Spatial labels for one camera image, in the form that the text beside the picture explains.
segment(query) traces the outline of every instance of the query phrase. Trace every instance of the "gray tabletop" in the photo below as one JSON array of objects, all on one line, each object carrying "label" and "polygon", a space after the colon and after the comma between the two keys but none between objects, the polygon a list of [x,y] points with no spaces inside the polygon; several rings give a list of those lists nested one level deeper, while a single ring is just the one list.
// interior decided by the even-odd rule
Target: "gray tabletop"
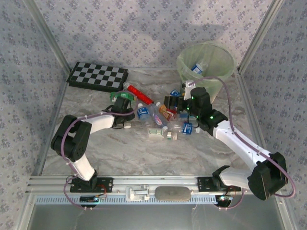
[{"label": "gray tabletop", "polygon": [[[179,89],[176,70],[134,70],[128,81],[155,101],[163,101],[173,89]],[[241,95],[234,77],[227,80],[235,126],[251,137]],[[109,93],[68,87],[56,122],[58,129],[65,115],[95,114],[111,104]],[[228,116],[228,101],[222,89],[213,107]],[[246,169],[243,161],[224,143],[201,132],[179,136],[177,141],[150,140],[146,129],[134,119],[131,129],[105,129],[90,135],[86,156],[100,175],[206,175],[223,165]],[[49,149],[43,175],[69,175],[70,168],[55,151]]]}]

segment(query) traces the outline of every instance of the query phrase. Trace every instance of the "small bottle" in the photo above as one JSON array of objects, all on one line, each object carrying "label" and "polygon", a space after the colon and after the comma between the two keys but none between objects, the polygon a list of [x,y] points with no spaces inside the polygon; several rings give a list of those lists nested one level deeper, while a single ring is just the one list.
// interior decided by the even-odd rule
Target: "small bottle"
[{"label": "small bottle", "polygon": [[155,104],[148,105],[148,111],[150,116],[153,118],[153,121],[158,125],[158,127],[162,128],[164,131],[167,131],[167,121],[164,116],[159,113],[159,109],[157,108],[157,106]]},{"label": "small bottle", "polygon": [[168,140],[177,140],[177,133],[165,131],[161,128],[149,128],[148,137],[156,139],[168,139]]},{"label": "small bottle", "polygon": [[147,110],[147,108],[142,104],[142,103],[139,103],[138,105],[138,117],[139,117],[139,120],[144,122],[144,124],[146,126],[150,126],[151,125],[151,117],[150,117],[150,114]]},{"label": "small bottle", "polygon": [[169,113],[166,106],[161,102],[157,102],[155,105],[158,107],[159,112],[169,121],[173,114]]},{"label": "small bottle", "polygon": [[199,133],[201,128],[193,128],[192,123],[175,121],[170,123],[170,130],[182,133],[184,135],[191,135],[192,133]]},{"label": "small bottle", "polygon": [[201,61],[199,63],[196,63],[193,67],[192,67],[192,71],[198,74],[202,74],[203,72],[205,72],[208,68],[208,64],[204,61]]}]

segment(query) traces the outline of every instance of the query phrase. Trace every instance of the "bottle cap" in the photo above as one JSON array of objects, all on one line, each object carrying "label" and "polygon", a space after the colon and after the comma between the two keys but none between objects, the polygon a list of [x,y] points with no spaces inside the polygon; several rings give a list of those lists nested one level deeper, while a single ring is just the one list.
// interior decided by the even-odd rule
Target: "bottle cap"
[{"label": "bottle cap", "polygon": [[127,82],[127,81],[123,84],[123,87],[124,87],[125,90],[126,90],[129,86],[130,86],[130,83]]},{"label": "bottle cap", "polygon": [[131,128],[131,123],[125,122],[124,123],[124,128]]},{"label": "bottle cap", "polygon": [[203,69],[202,69],[202,67],[201,67],[200,64],[196,63],[196,66],[197,66],[197,68],[199,68],[199,70],[200,70],[201,72],[203,72]]}]

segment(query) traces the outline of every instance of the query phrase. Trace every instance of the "red tube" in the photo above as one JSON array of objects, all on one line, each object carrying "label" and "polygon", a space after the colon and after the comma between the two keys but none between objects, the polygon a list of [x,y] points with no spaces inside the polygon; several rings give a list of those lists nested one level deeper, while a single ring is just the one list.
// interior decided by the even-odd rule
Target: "red tube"
[{"label": "red tube", "polygon": [[143,101],[147,105],[154,102],[152,99],[147,97],[144,93],[142,93],[141,91],[136,89],[133,85],[131,85],[128,82],[124,83],[124,89],[126,89],[126,90],[130,91],[131,93],[133,93],[134,95],[136,95],[141,101]]}]

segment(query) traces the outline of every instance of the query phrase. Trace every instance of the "black and white checkerboard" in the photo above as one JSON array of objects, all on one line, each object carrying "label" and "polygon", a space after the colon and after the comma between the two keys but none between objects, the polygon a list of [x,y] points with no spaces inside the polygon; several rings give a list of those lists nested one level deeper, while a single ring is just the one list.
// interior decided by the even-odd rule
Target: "black and white checkerboard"
[{"label": "black and white checkerboard", "polygon": [[77,62],[67,82],[69,86],[117,92],[123,89],[127,76],[127,69]]}]

